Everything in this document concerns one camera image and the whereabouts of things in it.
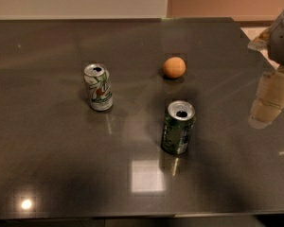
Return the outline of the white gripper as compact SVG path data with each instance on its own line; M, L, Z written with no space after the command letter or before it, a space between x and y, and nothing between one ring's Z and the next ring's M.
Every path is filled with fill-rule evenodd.
M284 65L284 10L270 28L265 28L249 42L248 48L255 51L268 48L269 59ZM264 129L284 110L284 66L279 66L272 73L262 74L256 97L248 123L254 129Z

